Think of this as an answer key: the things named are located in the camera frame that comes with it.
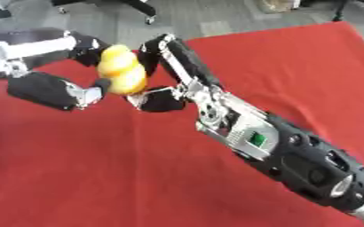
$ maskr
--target table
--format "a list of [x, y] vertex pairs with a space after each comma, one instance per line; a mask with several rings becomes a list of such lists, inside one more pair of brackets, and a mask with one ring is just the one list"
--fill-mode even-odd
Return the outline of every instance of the table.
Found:
[[[189, 42], [226, 88], [364, 162], [364, 41], [344, 22]], [[93, 68], [43, 70], [89, 85]], [[170, 84], [160, 70], [152, 85]], [[63, 113], [0, 82], [0, 227], [363, 226], [288, 192], [194, 130], [194, 106], [138, 113], [117, 96]]]

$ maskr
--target red cloth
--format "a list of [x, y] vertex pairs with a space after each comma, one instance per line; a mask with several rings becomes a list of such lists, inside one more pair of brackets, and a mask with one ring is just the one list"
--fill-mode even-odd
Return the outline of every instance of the red cloth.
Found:
[[[364, 162], [364, 41], [346, 23], [195, 39], [232, 93]], [[93, 68], [44, 68], [82, 85]], [[163, 71], [153, 84], [171, 82]], [[138, 113], [115, 95], [63, 113], [0, 82], [0, 227], [362, 226], [286, 190], [194, 130], [196, 110]]]

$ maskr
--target gray carpet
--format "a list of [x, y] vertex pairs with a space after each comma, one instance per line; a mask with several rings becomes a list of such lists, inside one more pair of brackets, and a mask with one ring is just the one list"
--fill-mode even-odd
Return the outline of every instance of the gray carpet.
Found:
[[[59, 27], [95, 35], [109, 43], [132, 48], [162, 33], [185, 39], [323, 23], [334, 15], [333, 4], [316, 4], [293, 12], [262, 13], [257, 0], [151, 0], [159, 12], [151, 26], [144, 16], [127, 5], [114, 3], [71, 4], [68, 14], [59, 14], [49, 0], [18, 0], [10, 5], [12, 19], [0, 20], [0, 31], [32, 27]], [[350, 3], [344, 18], [364, 37], [364, 5]]]

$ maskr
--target yellow toy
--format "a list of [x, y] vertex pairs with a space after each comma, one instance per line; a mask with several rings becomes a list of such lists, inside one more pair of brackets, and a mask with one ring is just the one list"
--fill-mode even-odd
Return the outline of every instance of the yellow toy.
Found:
[[130, 95], [141, 92], [147, 85], [145, 68], [137, 56], [124, 45], [114, 45], [102, 52], [99, 76], [110, 79], [109, 92]]

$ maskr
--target robotic hand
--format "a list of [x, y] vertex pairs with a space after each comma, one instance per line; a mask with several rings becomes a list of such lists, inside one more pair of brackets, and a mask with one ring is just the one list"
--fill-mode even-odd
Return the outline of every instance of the robotic hand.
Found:
[[346, 151], [226, 92], [174, 35], [143, 44], [138, 58], [150, 74], [160, 62], [178, 85], [127, 97], [135, 107], [158, 105], [170, 111], [195, 103], [197, 130], [291, 191], [364, 221], [364, 166]]
[[8, 80], [8, 93], [16, 98], [60, 110], [84, 109], [105, 96], [108, 79], [83, 89], [68, 79], [31, 70], [62, 59], [96, 66], [108, 46], [97, 38], [55, 28], [0, 34], [0, 79]]

